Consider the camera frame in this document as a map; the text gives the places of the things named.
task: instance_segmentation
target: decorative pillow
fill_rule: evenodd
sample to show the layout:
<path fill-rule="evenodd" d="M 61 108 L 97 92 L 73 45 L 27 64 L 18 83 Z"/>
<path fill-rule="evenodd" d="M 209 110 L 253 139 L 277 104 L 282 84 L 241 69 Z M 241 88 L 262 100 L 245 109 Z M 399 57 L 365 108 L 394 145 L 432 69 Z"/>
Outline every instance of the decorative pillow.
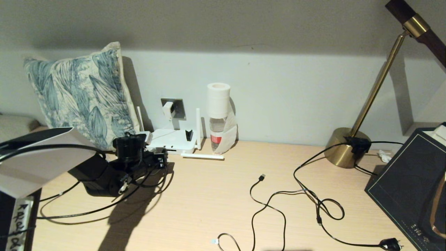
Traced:
<path fill-rule="evenodd" d="M 75 127 L 102 150 L 113 150 L 112 140 L 125 132 L 139 132 L 119 42 L 75 59 L 26 58 L 24 68 L 50 128 Z"/>

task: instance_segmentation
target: wooden desk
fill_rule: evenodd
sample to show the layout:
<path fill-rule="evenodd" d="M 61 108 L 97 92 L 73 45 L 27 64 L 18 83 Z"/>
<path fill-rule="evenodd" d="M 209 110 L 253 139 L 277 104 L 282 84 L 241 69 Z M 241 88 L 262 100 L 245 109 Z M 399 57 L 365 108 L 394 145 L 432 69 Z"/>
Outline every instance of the wooden desk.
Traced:
<path fill-rule="evenodd" d="M 210 148 L 207 140 L 202 153 L 210 153 Z M 66 222 L 66 225 L 38 220 L 33 250 L 217 251 L 217 245 L 211 240 L 222 232 L 232 234 L 241 250 L 251 250 L 251 217 L 262 206 L 250 198 L 250 187 L 264 173 L 265 180 L 253 190 L 253 196 L 260 201 L 266 202 L 276 191 L 299 189 L 293 178 L 294 169 L 322 149 L 238 142 L 225 154 L 224 161 L 170 155 L 169 160 L 175 162 L 174 177 L 164 193 L 151 199 L 153 189 L 139 189 L 127 202 L 114 209 L 57 220 Z M 382 164 L 373 155 L 365 156 L 361 162 L 361 166 L 368 170 Z M 365 244 L 378 244 L 382 239 L 395 237 L 401 240 L 403 250 L 416 250 L 364 192 L 370 178 L 368 175 L 355 169 L 336 167 L 321 159 L 303 167 L 297 176 L 320 198 L 335 199 L 344 207 L 346 215 L 341 221 L 332 220 L 324 213 L 321 215 L 324 226 L 335 237 Z M 57 194 L 75 182 L 66 173 L 43 188 L 42 198 Z M 46 216 L 80 213 L 108 205 L 111 200 L 91 197 L 80 185 L 50 203 L 43 212 Z M 315 206 L 305 195 L 277 195 L 271 205 L 286 215 L 288 251 L 381 250 L 347 246 L 330 238 L 317 224 Z M 340 215 L 336 206 L 332 209 L 335 216 Z M 278 212 L 266 209 L 256 216 L 254 227 L 256 250 L 281 250 L 283 218 Z M 236 250 L 229 237 L 223 236 L 221 245 L 225 251 Z"/>

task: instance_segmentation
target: wall outlet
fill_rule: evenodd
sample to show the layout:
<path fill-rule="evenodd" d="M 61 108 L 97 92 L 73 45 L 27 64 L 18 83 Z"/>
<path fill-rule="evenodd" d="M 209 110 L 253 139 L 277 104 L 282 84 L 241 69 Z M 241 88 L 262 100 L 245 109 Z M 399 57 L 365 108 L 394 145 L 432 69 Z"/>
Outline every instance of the wall outlet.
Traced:
<path fill-rule="evenodd" d="M 186 119 L 186 113 L 184 112 L 184 104 L 183 99 L 169 99 L 169 98 L 161 98 L 161 106 L 163 107 L 164 104 L 167 102 L 173 102 L 173 109 L 175 111 L 175 115 L 173 118 L 185 120 Z"/>

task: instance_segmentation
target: white antenna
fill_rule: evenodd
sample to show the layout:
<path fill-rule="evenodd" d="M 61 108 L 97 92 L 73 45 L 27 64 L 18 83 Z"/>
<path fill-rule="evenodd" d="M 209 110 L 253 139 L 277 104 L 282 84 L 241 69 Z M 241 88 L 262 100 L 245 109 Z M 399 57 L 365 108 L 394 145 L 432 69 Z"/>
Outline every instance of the white antenna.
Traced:
<path fill-rule="evenodd" d="M 220 159 L 223 160 L 223 155 L 210 155 L 210 154 L 195 154 L 195 153 L 182 153 L 181 157 L 194 158 L 194 159 Z"/>
<path fill-rule="evenodd" d="M 197 145 L 195 146 L 196 149 L 200 150 L 201 149 L 201 142 L 202 142 L 202 138 L 201 138 L 201 116 L 200 116 L 200 108 L 196 109 L 197 111 L 197 117 L 196 117 L 196 123 L 197 123 Z"/>
<path fill-rule="evenodd" d="M 140 121 L 140 131 L 144 132 L 145 130 L 144 130 L 144 125 L 142 124 L 141 109 L 140 109 L 139 106 L 137 106 L 136 109 L 138 110 L 138 118 L 139 118 L 139 121 Z"/>

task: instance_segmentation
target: white router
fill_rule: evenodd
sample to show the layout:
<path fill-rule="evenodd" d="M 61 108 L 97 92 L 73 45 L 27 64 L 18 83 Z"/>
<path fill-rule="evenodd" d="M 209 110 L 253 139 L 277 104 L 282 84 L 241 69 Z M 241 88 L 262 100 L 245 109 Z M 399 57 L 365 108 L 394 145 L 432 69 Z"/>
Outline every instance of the white router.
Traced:
<path fill-rule="evenodd" d="M 192 136 L 190 140 L 187 140 L 186 134 L 189 133 L 186 130 L 175 130 L 175 129 L 156 129 L 153 133 L 141 132 L 148 135 L 146 142 L 147 150 L 152 151 L 155 148 L 165 148 L 169 154 L 181 155 L 187 158 L 200 158 L 200 159 L 224 159 L 223 155 L 204 155 L 204 154 L 193 154 L 195 149 L 201 149 L 201 142 L 203 137 L 201 136 L 201 117 L 200 109 L 196 109 L 196 130 L 192 130 Z"/>

